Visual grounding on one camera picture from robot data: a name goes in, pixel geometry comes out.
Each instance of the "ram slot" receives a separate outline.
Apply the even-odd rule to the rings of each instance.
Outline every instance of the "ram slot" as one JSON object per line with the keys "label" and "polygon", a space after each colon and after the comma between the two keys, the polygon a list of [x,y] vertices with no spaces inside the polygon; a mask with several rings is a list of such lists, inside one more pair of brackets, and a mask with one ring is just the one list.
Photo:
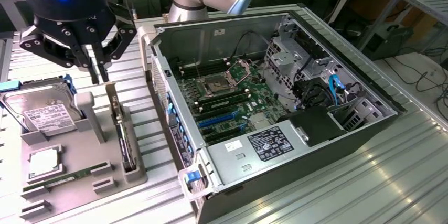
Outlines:
{"label": "ram slot", "polygon": [[219,110],[226,107],[238,105],[243,102],[247,102],[248,100],[250,100],[250,97],[247,97],[246,94],[240,94],[238,97],[230,97],[230,98],[218,100],[215,102],[204,103],[203,106],[199,107],[199,111],[200,113],[207,113],[210,111]]}
{"label": "ram slot", "polygon": [[199,124],[198,124],[198,127],[199,127],[199,128],[206,128],[206,127],[208,127],[208,126],[212,126],[212,125],[219,124],[219,123],[222,123],[222,122],[226,122],[226,121],[228,121],[228,120],[234,120],[235,117],[236,117],[236,115],[238,115],[238,111],[235,111],[235,112],[232,112],[232,113],[228,113],[228,114],[226,114],[226,115],[222,115],[222,116],[219,116],[219,117],[216,117],[216,118],[214,118],[214,119],[210,119],[210,120],[207,120],[207,121],[199,123]]}
{"label": "ram slot", "polygon": [[235,97],[235,96],[238,96],[240,94],[244,94],[247,92],[248,92],[248,89],[246,89],[246,90],[238,90],[235,92],[231,92],[231,93],[222,94],[222,95],[218,95],[215,97],[211,97],[211,98],[208,98],[206,100],[200,100],[200,101],[198,101],[198,104],[199,104],[199,106],[202,106],[206,103],[215,102],[215,101],[222,100],[224,98]]}
{"label": "ram slot", "polygon": [[208,76],[210,74],[220,73],[227,70],[228,66],[226,65],[224,62],[211,64],[211,65],[199,65],[198,68],[188,67],[188,68],[182,68],[180,73],[183,75],[183,79],[192,79],[198,78],[198,72],[202,76]]}

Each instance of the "blue latch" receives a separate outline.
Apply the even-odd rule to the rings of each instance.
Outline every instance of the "blue latch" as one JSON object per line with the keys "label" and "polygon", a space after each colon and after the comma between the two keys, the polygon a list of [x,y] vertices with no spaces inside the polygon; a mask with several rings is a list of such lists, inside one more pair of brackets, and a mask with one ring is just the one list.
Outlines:
{"label": "blue latch", "polygon": [[174,104],[172,103],[168,104],[167,112],[168,112],[168,114],[171,114],[174,112]]}
{"label": "blue latch", "polygon": [[198,181],[200,179],[202,179],[202,174],[200,174],[199,170],[187,173],[187,178],[186,178],[187,184],[192,183],[194,181]]}

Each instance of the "green circuit board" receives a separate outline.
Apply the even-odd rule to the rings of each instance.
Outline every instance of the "green circuit board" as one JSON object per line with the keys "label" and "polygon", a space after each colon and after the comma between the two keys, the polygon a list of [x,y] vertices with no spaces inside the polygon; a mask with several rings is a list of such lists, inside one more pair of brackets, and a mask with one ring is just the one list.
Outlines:
{"label": "green circuit board", "polygon": [[[230,66],[232,66],[230,74],[235,83],[239,82],[238,85],[231,84],[226,72],[200,75],[200,78],[191,79],[176,77],[191,113],[208,144],[216,144],[263,126],[275,124],[279,117],[287,114],[283,105],[275,98],[275,93],[263,82],[256,66],[242,65],[239,60],[231,62]],[[202,126],[202,123],[223,116],[232,116],[232,119],[210,126]]]}

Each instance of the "hard drive label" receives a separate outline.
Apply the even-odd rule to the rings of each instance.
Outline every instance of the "hard drive label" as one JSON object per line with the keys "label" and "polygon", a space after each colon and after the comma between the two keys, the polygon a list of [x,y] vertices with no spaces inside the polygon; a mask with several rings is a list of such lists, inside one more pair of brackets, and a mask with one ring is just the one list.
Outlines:
{"label": "hard drive label", "polygon": [[294,150],[278,126],[248,136],[248,139],[263,161],[268,161]]}
{"label": "hard drive label", "polygon": [[24,111],[24,114],[42,132],[50,132],[75,125],[63,104]]}

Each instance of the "hard drive holder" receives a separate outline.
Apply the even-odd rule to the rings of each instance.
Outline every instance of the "hard drive holder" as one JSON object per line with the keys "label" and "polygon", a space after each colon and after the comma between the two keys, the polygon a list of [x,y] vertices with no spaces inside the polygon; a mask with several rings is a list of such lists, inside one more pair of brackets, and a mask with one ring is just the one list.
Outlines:
{"label": "hard drive holder", "polygon": [[[116,130],[111,122],[111,109],[108,111],[103,111],[95,114],[95,101],[91,92],[75,94],[75,106],[79,110],[83,111],[86,118],[75,121],[76,129],[74,131],[64,132],[54,136],[46,136],[42,131],[26,133],[24,130],[22,130],[20,137],[24,141],[22,147],[23,169],[27,168],[26,173],[28,173],[28,167],[24,167],[24,164],[30,165],[30,154],[52,148],[54,146],[62,146],[59,149],[63,157],[60,166],[63,166],[63,163],[68,162],[67,167],[74,168],[74,162],[86,163],[87,161],[79,160],[91,159],[92,155],[86,154],[86,156],[79,156],[80,151],[78,151],[78,155],[75,157],[74,154],[70,157],[66,156],[66,150],[63,150],[66,149],[64,141],[66,145],[68,146],[67,149],[70,148],[71,151],[74,151],[74,146],[71,146],[70,142],[74,143],[78,141],[80,141],[80,144],[84,141],[83,144],[88,145],[84,146],[84,148],[98,148],[98,150],[100,148],[104,148],[102,154],[102,158],[104,159],[100,161],[103,165],[100,168],[92,169],[90,171],[91,175],[88,177],[78,179],[76,182],[68,182],[64,185],[58,185],[58,190],[54,190],[54,186],[39,186],[34,189],[28,189],[22,193],[22,197],[28,200],[28,202],[19,212],[19,217],[27,220],[30,223],[39,222],[52,217],[54,215],[60,214],[62,212],[68,211],[100,198],[104,198],[147,181],[146,169],[142,160],[142,154],[139,151],[138,139],[134,132],[130,109],[127,107],[123,108],[126,114],[124,119],[127,125],[126,128],[128,132],[128,140],[135,154],[134,157],[136,162],[136,169],[131,172],[127,172],[123,168],[122,157],[118,155],[118,153],[120,152],[118,151],[115,153],[115,150],[120,150],[120,145],[118,137],[111,134],[111,132]],[[26,188],[27,186],[34,186],[44,181],[52,180],[52,177],[48,178],[46,177],[46,175],[39,176],[42,176],[43,178],[38,178],[34,180],[23,178],[22,180],[23,182],[26,182],[23,183],[23,188]],[[59,188],[62,186],[66,187],[64,190],[67,190],[67,192],[62,192]],[[78,200],[79,202],[75,202],[74,199],[71,199],[68,196],[68,191],[72,191],[72,193],[83,193],[86,191],[87,193],[83,194],[88,194],[88,196],[83,197],[84,199]]]}

